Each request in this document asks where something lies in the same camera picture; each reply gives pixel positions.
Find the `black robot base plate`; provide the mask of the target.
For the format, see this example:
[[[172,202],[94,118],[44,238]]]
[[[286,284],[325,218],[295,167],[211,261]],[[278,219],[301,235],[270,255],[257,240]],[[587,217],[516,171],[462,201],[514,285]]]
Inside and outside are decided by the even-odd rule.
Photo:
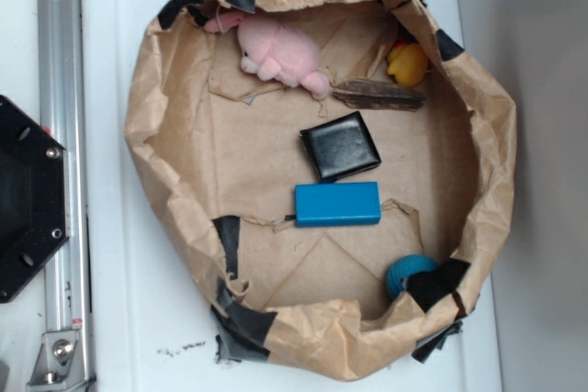
[[[68,239],[65,149],[1,97],[1,302],[13,301]]]

